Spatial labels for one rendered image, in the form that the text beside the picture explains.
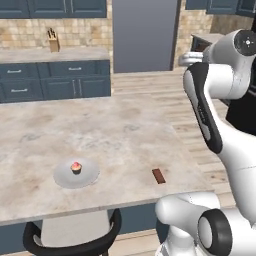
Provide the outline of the brown chocolate bar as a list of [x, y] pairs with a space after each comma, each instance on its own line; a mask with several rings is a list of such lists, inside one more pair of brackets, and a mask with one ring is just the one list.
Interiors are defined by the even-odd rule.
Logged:
[[154, 178], [156, 179], [158, 184], [165, 183], [165, 178], [164, 178], [164, 176], [163, 176], [163, 174], [162, 174], [160, 169], [153, 169], [152, 173], [153, 173]]

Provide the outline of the pink frosted cupcake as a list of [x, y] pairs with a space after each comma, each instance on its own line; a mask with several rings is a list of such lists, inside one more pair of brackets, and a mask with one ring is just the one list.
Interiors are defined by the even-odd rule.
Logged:
[[82, 165], [79, 162], [74, 162], [71, 167], [70, 167], [71, 171], [75, 174], [78, 175], [81, 173], [82, 170]]

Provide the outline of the grey fridge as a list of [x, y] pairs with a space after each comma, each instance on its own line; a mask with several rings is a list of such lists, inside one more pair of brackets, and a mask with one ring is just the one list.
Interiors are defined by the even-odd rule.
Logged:
[[173, 68], [181, 0], [112, 0], [115, 73]]

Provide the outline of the blue base cabinets run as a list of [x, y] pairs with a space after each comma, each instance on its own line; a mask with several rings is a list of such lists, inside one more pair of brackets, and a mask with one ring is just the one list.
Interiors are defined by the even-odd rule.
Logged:
[[110, 95], [109, 60], [0, 64], [0, 103]]

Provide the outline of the black stool with grey seat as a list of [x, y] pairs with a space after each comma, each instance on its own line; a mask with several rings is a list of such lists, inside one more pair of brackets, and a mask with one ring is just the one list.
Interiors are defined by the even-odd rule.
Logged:
[[27, 222], [23, 245], [35, 256], [109, 256], [122, 225], [119, 209]]

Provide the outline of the blue wall cabinets run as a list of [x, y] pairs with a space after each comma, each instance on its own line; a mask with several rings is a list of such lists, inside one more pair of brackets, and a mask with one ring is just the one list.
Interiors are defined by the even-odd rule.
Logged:
[[0, 19], [106, 17], [106, 0], [0, 0]]

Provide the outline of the blue wall cabinets by fridge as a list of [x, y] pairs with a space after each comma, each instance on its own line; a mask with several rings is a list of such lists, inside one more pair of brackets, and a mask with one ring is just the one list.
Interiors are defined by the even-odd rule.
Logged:
[[256, 15], [256, 0], [186, 0], [185, 9], [253, 18]]

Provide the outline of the black appliance front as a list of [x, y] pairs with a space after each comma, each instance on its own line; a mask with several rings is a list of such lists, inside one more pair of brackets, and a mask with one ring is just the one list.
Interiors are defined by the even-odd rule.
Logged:
[[242, 98], [230, 101], [226, 120], [236, 129], [256, 136], [256, 86]]

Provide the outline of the grey round plate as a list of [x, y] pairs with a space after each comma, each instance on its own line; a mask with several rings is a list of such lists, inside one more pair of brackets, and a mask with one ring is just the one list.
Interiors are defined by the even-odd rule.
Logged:
[[[82, 165], [81, 173], [75, 175], [70, 167], [74, 162]], [[57, 185], [66, 189], [78, 189], [94, 183], [100, 174], [96, 162], [81, 157], [66, 158], [60, 162], [54, 170], [54, 181]]]

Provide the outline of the dark cabinet with grey top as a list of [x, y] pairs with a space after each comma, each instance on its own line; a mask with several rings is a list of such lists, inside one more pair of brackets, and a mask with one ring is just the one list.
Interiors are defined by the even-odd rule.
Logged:
[[192, 52], [203, 52], [209, 45], [222, 37], [219, 33], [192, 34]]

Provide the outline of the blue island base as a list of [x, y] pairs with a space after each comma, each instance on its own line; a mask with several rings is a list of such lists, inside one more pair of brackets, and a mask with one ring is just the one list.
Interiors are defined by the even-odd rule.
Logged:
[[[155, 229], [160, 242], [168, 234], [169, 227], [162, 224], [156, 217], [155, 204], [121, 208], [122, 226], [120, 234]], [[0, 226], [0, 254], [23, 251], [22, 236], [25, 222]]]

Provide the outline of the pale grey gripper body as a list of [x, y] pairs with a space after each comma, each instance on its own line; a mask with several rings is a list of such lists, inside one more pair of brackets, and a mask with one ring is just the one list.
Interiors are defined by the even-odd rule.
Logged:
[[182, 54], [178, 58], [178, 65], [183, 67], [188, 67], [196, 62], [201, 62], [203, 59], [202, 52], [187, 52]]

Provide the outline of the wooden knife block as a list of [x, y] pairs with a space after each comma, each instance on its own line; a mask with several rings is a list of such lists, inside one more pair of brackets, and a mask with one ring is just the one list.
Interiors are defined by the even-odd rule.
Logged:
[[48, 28], [47, 29], [47, 37], [49, 40], [50, 51], [51, 52], [59, 52], [60, 44], [59, 44], [59, 39], [58, 39], [57, 33], [52, 28]]

